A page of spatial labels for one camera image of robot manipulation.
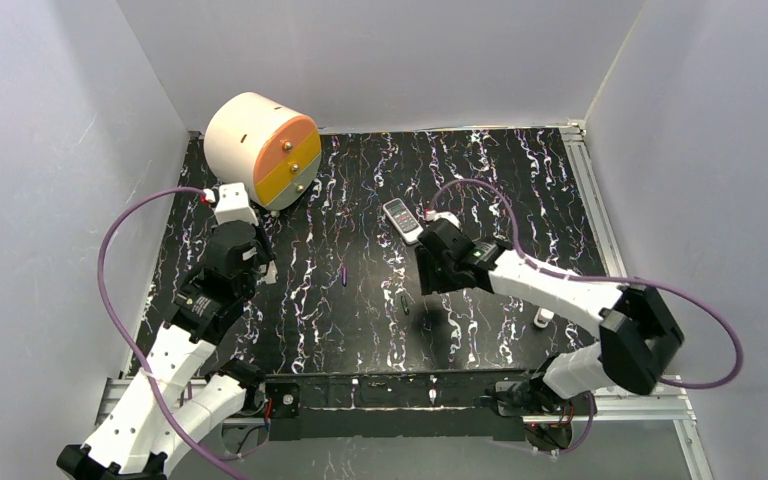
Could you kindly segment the white remote with buttons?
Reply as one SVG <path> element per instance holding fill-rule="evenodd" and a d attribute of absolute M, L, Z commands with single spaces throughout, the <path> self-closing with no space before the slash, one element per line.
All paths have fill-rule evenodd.
<path fill-rule="evenodd" d="M 400 198 L 392 199 L 382 206 L 386 218 L 407 245 L 414 245 L 423 231 L 422 225 Z"/>

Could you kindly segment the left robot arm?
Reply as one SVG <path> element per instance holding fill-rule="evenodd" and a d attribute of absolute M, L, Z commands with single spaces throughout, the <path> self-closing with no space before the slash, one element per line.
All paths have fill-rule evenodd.
<path fill-rule="evenodd" d="M 241 317 L 273 256 L 261 228 L 243 221 L 217 226 L 202 261 L 181 283 L 168 323 L 138 373 L 100 426 L 57 459 L 70 479 L 167 479 L 191 451 L 182 434 L 203 440 L 252 404 L 265 381 L 253 364 L 232 359 L 179 405 L 187 383 Z"/>

